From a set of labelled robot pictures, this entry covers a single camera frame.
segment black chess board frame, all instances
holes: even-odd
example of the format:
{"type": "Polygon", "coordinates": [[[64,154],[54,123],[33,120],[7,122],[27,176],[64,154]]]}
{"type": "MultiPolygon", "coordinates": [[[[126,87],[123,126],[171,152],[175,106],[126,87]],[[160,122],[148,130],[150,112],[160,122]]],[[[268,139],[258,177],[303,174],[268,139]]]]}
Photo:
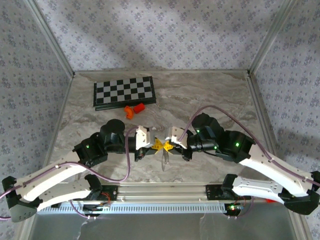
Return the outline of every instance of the black chess board frame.
{"type": "Polygon", "coordinates": [[[96,111],[136,106],[140,103],[156,103],[152,76],[94,83],[93,106],[96,111]]]}

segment marble surface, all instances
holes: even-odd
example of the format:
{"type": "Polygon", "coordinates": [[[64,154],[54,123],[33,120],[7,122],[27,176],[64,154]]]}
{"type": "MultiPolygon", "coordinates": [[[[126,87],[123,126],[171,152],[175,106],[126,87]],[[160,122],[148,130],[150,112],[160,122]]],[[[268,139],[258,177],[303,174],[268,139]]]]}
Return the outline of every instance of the marble surface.
{"type": "MultiPolygon", "coordinates": [[[[263,142],[263,134],[243,73],[208,72],[89,72],[76,73],[73,80],[51,162],[98,132],[108,120],[120,119],[126,129],[134,125],[155,127],[156,136],[164,140],[165,129],[185,127],[192,114],[204,105],[217,105],[227,110],[247,126],[263,142]],[[93,107],[94,82],[152,76],[156,103],[126,119],[123,108],[95,111],[93,107]]],[[[223,113],[208,108],[205,113],[215,117],[226,130],[242,131],[223,113]]],[[[131,156],[131,173],[127,182],[222,182],[232,173],[244,177],[264,177],[240,164],[224,161],[204,153],[194,153],[190,162],[180,156],[169,155],[169,164],[162,171],[162,151],[134,162],[131,156]]],[[[127,171],[124,154],[110,153],[108,160],[95,167],[96,171],[114,179],[122,178],[127,171]]]]}

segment chessboard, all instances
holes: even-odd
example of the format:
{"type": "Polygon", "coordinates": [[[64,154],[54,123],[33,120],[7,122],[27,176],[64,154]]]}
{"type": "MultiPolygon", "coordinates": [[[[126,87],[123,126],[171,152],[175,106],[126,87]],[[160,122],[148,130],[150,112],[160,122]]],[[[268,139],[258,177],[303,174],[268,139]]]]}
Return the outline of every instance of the chessboard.
{"type": "Polygon", "coordinates": [[[156,103],[152,76],[96,82],[93,91],[96,111],[156,103]]]}

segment white bracket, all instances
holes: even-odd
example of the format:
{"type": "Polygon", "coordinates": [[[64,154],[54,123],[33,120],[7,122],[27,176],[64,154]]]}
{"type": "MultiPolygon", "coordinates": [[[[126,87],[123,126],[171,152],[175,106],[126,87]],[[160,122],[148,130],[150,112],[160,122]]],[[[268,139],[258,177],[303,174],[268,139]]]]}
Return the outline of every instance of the white bracket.
{"type": "Polygon", "coordinates": [[[284,203],[278,196],[282,192],[283,187],[275,181],[260,181],[238,176],[232,185],[232,191],[239,196],[253,196],[274,200],[281,204],[284,203]]]}
{"type": "Polygon", "coordinates": [[[166,130],[165,140],[171,140],[171,142],[180,145],[184,149],[187,149],[188,148],[188,144],[187,144],[188,135],[185,134],[181,141],[178,140],[182,136],[183,133],[184,133],[184,130],[181,128],[178,128],[176,126],[169,127],[166,130]]]}
{"type": "Polygon", "coordinates": [[[149,148],[156,144],[156,138],[153,131],[147,130],[143,126],[138,126],[135,135],[135,149],[149,148]]]}
{"type": "Polygon", "coordinates": [[[49,188],[39,196],[43,202],[40,203],[37,210],[40,211],[53,204],[66,202],[72,199],[83,199],[90,193],[90,184],[85,179],[80,179],[70,183],[59,183],[49,188]]]}
{"type": "MultiPolygon", "coordinates": [[[[48,166],[40,169],[39,171],[36,171],[28,176],[19,178],[16,180],[16,184],[14,186],[21,185],[23,186],[23,183],[34,178],[35,176],[43,173],[44,171],[52,168],[57,167],[59,164],[65,163],[65,162],[78,162],[79,157],[76,152],[70,151],[65,157],[61,158],[58,161],[55,161],[54,163],[49,164],[48,166]]],[[[46,175],[38,178],[37,180],[27,184],[26,186],[20,187],[16,190],[17,195],[21,195],[22,199],[27,202],[32,202],[35,200],[40,194],[42,194],[44,191],[52,188],[54,185],[62,182],[63,180],[84,172],[86,169],[82,166],[63,166],[59,167],[46,175]]]]}
{"type": "Polygon", "coordinates": [[[270,162],[257,145],[252,145],[249,151],[249,155],[251,157],[242,160],[240,162],[241,165],[254,169],[262,173],[263,175],[267,176],[268,178],[276,181],[286,190],[288,190],[292,195],[296,197],[304,197],[308,195],[307,191],[312,189],[312,184],[305,181],[306,179],[313,180],[311,173],[302,171],[294,166],[291,166],[285,161],[281,160],[280,158],[269,153],[269,155],[278,164],[294,173],[299,174],[303,177],[303,180],[291,175],[290,173],[276,166],[274,163],[270,162]]]}

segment red object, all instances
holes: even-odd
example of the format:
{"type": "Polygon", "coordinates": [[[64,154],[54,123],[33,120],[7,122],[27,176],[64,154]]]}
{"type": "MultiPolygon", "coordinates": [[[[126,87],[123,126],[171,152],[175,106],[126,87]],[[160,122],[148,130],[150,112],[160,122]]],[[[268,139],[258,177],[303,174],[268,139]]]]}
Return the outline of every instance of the red object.
{"type": "Polygon", "coordinates": [[[145,105],[144,105],[143,103],[140,103],[140,104],[138,104],[137,106],[135,106],[135,107],[133,108],[133,111],[134,111],[136,114],[138,114],[138,113],[140,113],[141,111],[143,111],[143,110],[145,110],[145,109],[146,109],[145,105]]]}
{"type": "Polygon", "coordinates": [[[124,111],[126,112],[126,118],[127,119],[132,119],[134,117],[134,111],[132,111],[132,108],[129,106],[125,106],[124,111]]]}
{"type": "Polygon", "coordinates": [[[265,201],[270,204],[270,203],[276,203],[277,201],[271,200],[271,199],[265,199],[265,201]]]}

